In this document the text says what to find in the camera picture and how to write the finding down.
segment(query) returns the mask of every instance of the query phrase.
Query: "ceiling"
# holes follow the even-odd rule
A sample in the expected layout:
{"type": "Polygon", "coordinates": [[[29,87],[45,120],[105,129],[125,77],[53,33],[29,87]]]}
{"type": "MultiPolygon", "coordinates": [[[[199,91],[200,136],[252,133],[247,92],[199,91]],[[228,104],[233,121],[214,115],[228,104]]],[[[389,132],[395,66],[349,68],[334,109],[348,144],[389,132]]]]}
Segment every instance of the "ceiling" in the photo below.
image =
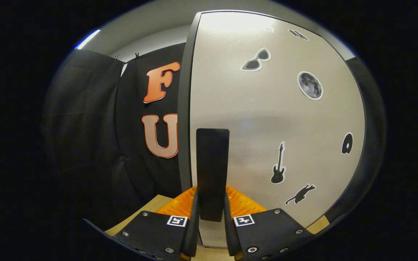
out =
{"type": "Polygon", "coordinates": [[[106,23],[84,49],[110,55],[153,33],[189,25],[197,12],[221,9],[265,13],[313,32],[319,28],[311,19],[269,0],[155,0],[106,23]]]}

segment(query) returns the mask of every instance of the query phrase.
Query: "sticker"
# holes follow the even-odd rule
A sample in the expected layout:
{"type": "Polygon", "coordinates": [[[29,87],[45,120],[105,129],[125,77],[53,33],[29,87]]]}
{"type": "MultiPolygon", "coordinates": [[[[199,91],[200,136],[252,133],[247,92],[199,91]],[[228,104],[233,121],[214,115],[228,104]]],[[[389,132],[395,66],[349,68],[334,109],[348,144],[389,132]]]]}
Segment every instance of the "sticker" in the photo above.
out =
{"type": "Polygon", "coordinates": [[[260,49],[256,56],[247,61],[240,70],[242,71],[258,71],[261,69],[261,61],[269,61],[271,58],[270,52],[266,48],[260,49]]]}
{"type": "Polygon", "coordinates": [[[341,153],[343,155],[349,155],[351,153],[351,149],[353,148],[353,134],[348,132],[343,139],[343,146],[341,147],[341,153]]]}
{"type": "Polygon", "coordinates": [[[233,221],[235,222],[235,226],[237,227],[254,224],[254,220],[251,215],[236,216],[233,218],[233,221]]]}
{"type": "Polygon", "coordinates": [[[278,162],[272,168],[274,171],[274,174],[272,175],[272,178],[270,178],[270,183],[274,185],[278,185],[285,180],[286,168],[283,166],[283,152],[284,151],[285,151],[285,142],[282,141],[278,149],[278,162]]]}
{"type": "Polygon", "coordinates": [[[302,93],[309,99],[320,100],[322,98],[322,84],[312,73],[307,71],[298,73],[298,84],[302,93]]]}
{"type": "Polygon", "coordinates": [[[169,221],[167,221],[167,225],[176,226],[176,227],[184,227],[186,225],[186,221],[188,218],[186,216],[176,216],[171,215],[169,221]]]}
{"type": "Polygon", "coordinates": [[[297,30],[291,30],[291,29],[288,29],[288,30],[290,31],[290,33],[292,33],[296,37],[299,37],[299,38],[301,38],[303,40],[306,40],[306,41],[309,40],[306,36],[304,36],[302,33],[298,32],[297,30]]]}
{"type": "Polygon", "coordinates": [[[302,188],[300,191],[298,191],[297,194],[294,197],[287,200],[285,202],[285,205],[288,205],[288,203],[292,200],[295,200],[295,205],[297,205],[301,200],[306,198],[307,192],[309,192],[310,190],[315,190],[315,188],[316,187],[314,186],[314,184],[312,184],[312,185],[307,184],[304,188],[302,188]]]}

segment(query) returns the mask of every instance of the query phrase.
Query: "orange letter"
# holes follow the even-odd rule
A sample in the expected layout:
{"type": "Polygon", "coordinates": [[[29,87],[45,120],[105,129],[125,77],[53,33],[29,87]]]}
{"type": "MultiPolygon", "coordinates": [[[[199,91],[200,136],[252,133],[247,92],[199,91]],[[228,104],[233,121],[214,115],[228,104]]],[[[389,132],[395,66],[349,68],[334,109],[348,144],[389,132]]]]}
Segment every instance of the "orange letter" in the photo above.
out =
{"type": "Polygon", "coordinates": [[[148,81],[148,94],[144,97],[144,103],[150,103],[164,98],[165,91],[161,90],[161,84],[164,84],[164,87],[169,87],[172,83],[172,71],[178,71],[180,69],[180,64],[173,62],[166,66],[156,68],[154,70],[148,71],[146,75],[149,77],[148,81]]]}
{"type": "Polygon", "coordinates": [[[169,145],[167,148],[163,148],[157,143],[156,123],[159,121],[159,117],[156,115],[145,115],[141,118],[144,124],[144,138],[146,140],[146,146],[148,146],[152,154],[162,158],[171,158],[179,151],[179,144],[177,142],[177,114],[166,114],[163,120],[167,124],[167,133],[169,135],[169,145]]]}

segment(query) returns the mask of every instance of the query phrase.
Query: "bolt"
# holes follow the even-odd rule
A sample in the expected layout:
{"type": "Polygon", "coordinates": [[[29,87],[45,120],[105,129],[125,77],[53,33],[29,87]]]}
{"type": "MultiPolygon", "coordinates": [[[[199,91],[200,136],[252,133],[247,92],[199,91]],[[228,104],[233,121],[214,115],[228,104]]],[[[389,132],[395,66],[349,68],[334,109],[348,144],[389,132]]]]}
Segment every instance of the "bolt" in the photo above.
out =
{"type": "Polygon", "coordinates": [[[171,254],[175,252],[175,250],[173,248],[165,248],[165,251],[167,253],[171,253],[171,254]]]}
{"type": "Polygon", "coordinates": [[[254,253],[256,251],[257,251],[257,247],[255,247],[255,246],[247,249],[248,253],[254,253]]]}

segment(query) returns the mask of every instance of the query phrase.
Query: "metal rivet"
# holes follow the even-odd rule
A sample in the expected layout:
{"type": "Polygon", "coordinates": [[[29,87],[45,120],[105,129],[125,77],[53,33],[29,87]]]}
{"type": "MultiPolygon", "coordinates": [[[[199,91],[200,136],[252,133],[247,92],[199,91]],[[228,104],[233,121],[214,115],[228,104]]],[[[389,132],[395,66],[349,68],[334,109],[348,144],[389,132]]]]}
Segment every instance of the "metal rivet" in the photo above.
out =
{"type": "Polygon", "coordinates": [[[171,254],[175,252],[175,250],[173,248],[165,248],[165,251],[167,253],[171,253],[171,254]]]}
{"type": "Polygon", "coordinates": [[[254,252],[256,252],[256,251],[257,251],[257,247],[255,247],[255,246],[254,246],[254,247],[252,247],[252,248],[248,248],[248,249],[247,249],[247,252],[248,252],[248,253],[254,253],[254,252]]]}

